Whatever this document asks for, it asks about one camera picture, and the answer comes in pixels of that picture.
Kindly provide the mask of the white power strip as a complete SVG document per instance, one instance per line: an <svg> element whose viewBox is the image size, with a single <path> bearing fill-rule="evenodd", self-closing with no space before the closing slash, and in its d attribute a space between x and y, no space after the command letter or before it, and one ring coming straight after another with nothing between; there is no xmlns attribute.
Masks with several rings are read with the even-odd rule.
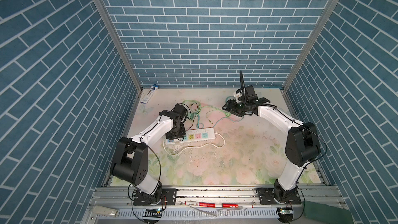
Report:
<svg viewBox="0 0 398 224"><path fill-rule="evenodd" d="M186 131L183 138L169 140L165 139L165 145L172 145L177 143L192 143L214 140L216 138L214 128L202 128Z"/></svg>

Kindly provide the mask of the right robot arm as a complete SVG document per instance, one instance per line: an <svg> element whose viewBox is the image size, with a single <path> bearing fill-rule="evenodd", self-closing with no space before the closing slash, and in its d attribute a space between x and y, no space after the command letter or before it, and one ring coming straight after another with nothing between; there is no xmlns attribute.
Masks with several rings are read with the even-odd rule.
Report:
<svg viewBox="0 0 398 224"><path fill-rule="evenodd" d="M283 113L270 100L259 98L252 86L241 85L234 98L222 107L235 116L259 116L281 130L286 136L286 165L274 183L274 199L286 203L297 196L297 183L309 164L321 153L316 126L296 120Z"/></svg>

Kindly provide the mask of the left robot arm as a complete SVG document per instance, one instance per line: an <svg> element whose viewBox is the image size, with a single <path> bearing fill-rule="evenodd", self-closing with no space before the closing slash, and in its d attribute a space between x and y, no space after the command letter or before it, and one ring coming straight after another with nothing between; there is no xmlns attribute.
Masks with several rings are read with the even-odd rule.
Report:
<svg viewBox="0 0 398 224"><path fill-rule="evenodd" d="M140 133L131 138L120 138L110 165L110 174L129 182L148 204L163 200L160 178L148 175L149 153L156 154L152 145L163 137L169 140L183 138L188 115L188 107L177 103L172 110L159 112L157 119Z"/></svg>

